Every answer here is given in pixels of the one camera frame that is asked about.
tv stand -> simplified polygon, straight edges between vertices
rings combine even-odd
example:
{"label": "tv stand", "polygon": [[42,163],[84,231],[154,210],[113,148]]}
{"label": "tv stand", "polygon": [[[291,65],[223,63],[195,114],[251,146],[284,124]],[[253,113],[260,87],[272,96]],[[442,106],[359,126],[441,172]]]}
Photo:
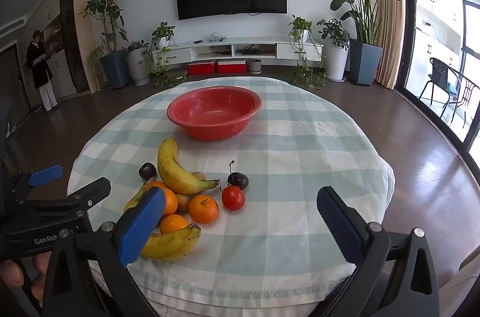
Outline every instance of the tv stand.
{"label": "tv stand", "polygon": [[[323,45],[311,41],[304,43],[308,61],[320,62]],[[293,65],[289,62],[298,60],[288,38],[229,38],[225,41],[202,43],[182,43],[169,46],[171,51],[165,53],[170,64],[183,64],[192,61],[211,61],[222,59],[258,58],[263,64]]]}

red cherry tomato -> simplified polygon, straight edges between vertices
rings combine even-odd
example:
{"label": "red cherry tomato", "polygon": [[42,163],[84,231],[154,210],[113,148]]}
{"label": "red cherry tomato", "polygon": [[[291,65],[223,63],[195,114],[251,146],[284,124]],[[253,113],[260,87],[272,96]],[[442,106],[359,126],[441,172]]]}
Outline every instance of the red cherry tomato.
{"label": "red cherry tomato", "polygon": [[228,186],[222,191],[222,203],[228,210],[239,210],[245,203],[245,194],[237,186]]}

blue planter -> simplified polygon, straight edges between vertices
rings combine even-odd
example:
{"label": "blue planter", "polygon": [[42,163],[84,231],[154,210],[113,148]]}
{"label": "blue planter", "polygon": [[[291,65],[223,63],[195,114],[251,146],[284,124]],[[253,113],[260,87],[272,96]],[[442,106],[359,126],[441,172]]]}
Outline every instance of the blue planter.
{"label": "blue planter", "polygon": [[375,79],[383,48],[375,45],[350,41],[349,80],[355,85],[369,87]]}
{"label": "blue planter", "polygon": [[125,87],[130,82],[126,50],[103,56],[100,58],[100,63],[111,89]]}

round table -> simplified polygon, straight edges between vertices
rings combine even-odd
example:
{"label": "round table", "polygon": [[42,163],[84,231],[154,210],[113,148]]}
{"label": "round table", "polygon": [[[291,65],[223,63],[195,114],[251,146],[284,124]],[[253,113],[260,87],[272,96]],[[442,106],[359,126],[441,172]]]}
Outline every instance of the round table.
{"label": "round table", "polygon": [[[262,109],[240,134],[220,142],[187,136],[166,116],[170,102],[193,89],[236,85],[256,92]],[[179,163],[226,185],[229,163],[250,178],[246,204],[222,207],[202,225],[184,259],[140,257],[128,266],[147,298],[166,316],[307,316],[353,272],[316,208],[321,187],[332,186],[369,223],[381,223],[393,195],[392,168],[355,122],[328,101],[265,77],[227,77],[184,83],[125,110],[83,148],[68,193],[99,177],[110,196],[91,208],[94,229],[117,221],[142,186],[138,168],[156,164],[160,143],[176,137]],[[95,277],[100,270],[92,263]]]}

bowl rim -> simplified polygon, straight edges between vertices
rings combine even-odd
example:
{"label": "bowl rim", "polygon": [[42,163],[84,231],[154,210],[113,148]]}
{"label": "bowl rim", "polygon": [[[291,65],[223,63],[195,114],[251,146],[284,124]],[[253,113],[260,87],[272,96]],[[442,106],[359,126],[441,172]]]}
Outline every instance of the bowl rim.
{"label": "bowl rim", "polygon": [[[220,122],[220,123],[217,123],[217,124],[194,124],[194,123],[191,123],[191,122],[182,121],[172,114],[173,106],[176,103],[179,103],[184,98],[186,98],[187,95],[190,96],[191,94],[195,94],[196,92],[204,92],[204,91],[213,90],[213,89],[230,89],[230,90],[233,89],[234,91],[237,91],[237,92],[244,92],[246,94],[249,94],[253,98],[255,106],[250,112],[248,112],[247,114],[245,114],[245,115],[243,115],[239,118],[232,119],[231,121],[227,121],[227,122]],[[246,89],[246,88],[243,88],[243,87],[237,87],[235,85],[215,85],[213,87],[197,88],[197,89],[194,89],[192,91],[185,92],[184,94],[180,95],[179,97],[176,97],[174,100],[172,100],[172,102],[167,107],[166,115],[170,119],[170,121],[172,121],[174,124],[176,124],[178,126],[182,126],[182,127],[220,127],[220,126],[230,126],[230,125],[237,124],[239,122],[244,122],[244,121],[252,118],[256,113],[258,113],[258,111],[260,111],[261,107],[262,107],[262,99],[260,98],[260,96],[257,93],[255,93],[255,92],[253,92],[249,89]]]}

